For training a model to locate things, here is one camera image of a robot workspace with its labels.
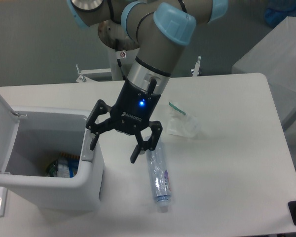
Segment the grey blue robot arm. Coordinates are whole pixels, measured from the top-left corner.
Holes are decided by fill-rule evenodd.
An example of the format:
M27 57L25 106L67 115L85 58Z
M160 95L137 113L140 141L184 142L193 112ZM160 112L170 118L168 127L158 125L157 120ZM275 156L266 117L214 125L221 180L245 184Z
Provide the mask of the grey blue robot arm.
M116 103L97 101L86 122L91 150L107 131L134 135L137 145L130 157L134 163L138 155L157 146L162 125L150 117L196 25L222 17L228 1L70 0L67 4L79 26L112 20L139 46Z

